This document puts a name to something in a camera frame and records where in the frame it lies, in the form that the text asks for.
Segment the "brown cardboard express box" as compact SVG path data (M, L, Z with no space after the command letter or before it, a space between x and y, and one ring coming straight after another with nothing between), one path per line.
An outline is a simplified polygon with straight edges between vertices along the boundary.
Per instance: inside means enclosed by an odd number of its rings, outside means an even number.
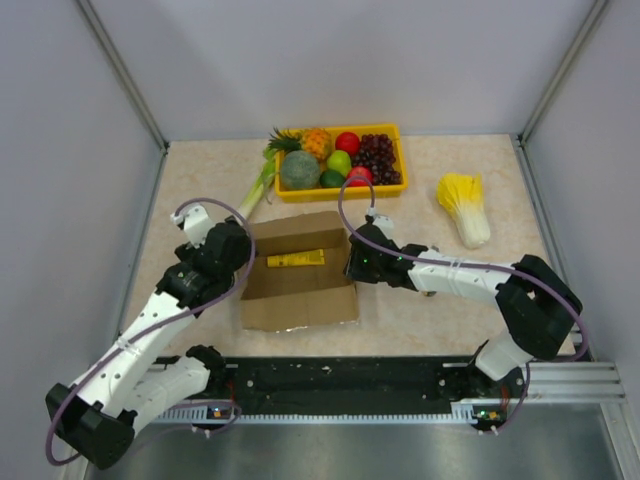
M240 300L246 330L284 332L358 320L350 252L339 214L323 211L255 224L257 257ZM268 268L268 256L323 249L323 266Z

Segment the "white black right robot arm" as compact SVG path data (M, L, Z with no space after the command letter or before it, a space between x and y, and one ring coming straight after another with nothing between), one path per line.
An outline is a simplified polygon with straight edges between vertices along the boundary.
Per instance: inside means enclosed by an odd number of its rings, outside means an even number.
M361 283L384 283L419 293L446 293L494 307L505 329L474 355L469 388L487 396L513 369L551 361L582 313L582 303L541 258L525 255L511 264L477 263L419 244L398 246L384 217L366 218L351 232L344 274Z

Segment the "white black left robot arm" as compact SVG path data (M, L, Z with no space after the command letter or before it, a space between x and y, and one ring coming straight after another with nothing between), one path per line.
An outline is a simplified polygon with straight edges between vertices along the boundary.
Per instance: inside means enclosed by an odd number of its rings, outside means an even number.
M84 374L47 393L50 464L63 463L53 454L53 441L60 439L95 467L107 469L162 413L192 395L212 397L226 387L227 374L211 362L215 351L210 347L196 347L157 376L148 373L171 340L238 290L256 258L251 228L239 213L219 223L203 218L190 225L193 217L176 214L188 241L134 322Z

